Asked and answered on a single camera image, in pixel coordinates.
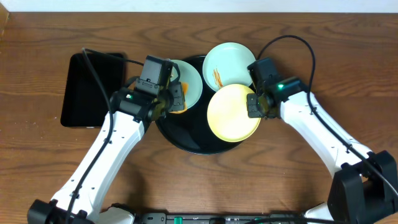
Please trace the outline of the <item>yellow plate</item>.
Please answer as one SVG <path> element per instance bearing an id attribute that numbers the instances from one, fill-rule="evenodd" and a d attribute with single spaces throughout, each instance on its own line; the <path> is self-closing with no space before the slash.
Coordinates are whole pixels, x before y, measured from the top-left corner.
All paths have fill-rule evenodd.
<path id="1" fill-rule="evenodd" d="M 207 120 L 216 137 L 226 142 L 240 142 L 256 131 L 261 119 L 250 118 L 247 109 L 247 95 L 253 92 L 245 85 L 232 84 L 212 96 Z"/>

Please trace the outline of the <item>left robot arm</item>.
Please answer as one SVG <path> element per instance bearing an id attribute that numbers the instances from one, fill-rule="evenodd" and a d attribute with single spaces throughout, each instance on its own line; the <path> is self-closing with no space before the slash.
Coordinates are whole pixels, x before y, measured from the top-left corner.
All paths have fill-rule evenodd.
<path id="1" fill-rule="evenodd" d="M 34 201 L 29 223 L 133 223 L 134 214 L 122 208 L 102 212 L 105 195 L 151 122 L 186 108 L 183 83 L 138 80 L 133 90 L 122 87 L 108 102 L 111 109 L 86 156 L 51 201 Z"/>

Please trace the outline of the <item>yellow green sponge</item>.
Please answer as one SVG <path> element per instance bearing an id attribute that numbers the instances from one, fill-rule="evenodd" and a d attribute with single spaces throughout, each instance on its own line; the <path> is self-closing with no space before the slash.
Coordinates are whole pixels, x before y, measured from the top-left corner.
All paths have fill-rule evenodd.
<path id="1" fill-rule="evenodd" d="M 183 112 L 185 112 L 185 111 L 188 109 L 188 106 L 187 106 L 187 99 L 186 99 L 187 90 L 188 90 L 188 83 L 182 82 L 181 84 L 182 84 L 182 86 L 183 86 L 183 92 L 184 92 L 184 94 L 185 94 L 185 105 L 186 105 L 186 109 L 183 110 L 183 111 L 180 111 L 180 112 L 176 112 L 175 114 L 183 113 Z"/>

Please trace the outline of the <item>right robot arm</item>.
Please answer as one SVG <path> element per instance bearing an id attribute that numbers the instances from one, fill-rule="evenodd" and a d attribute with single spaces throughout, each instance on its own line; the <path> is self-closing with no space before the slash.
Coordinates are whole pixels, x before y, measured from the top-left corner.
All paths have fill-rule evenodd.
<path id="1" fill-rule="evenodd" d="M 293 127 L 326 165 L 332 185 L 326 202 L 307 210 L 305 223 L 375 223 L 397 213 L 397 164 L 348 134 L 298 78 L 254 78 L 251 118 L 279 118 Z"/>

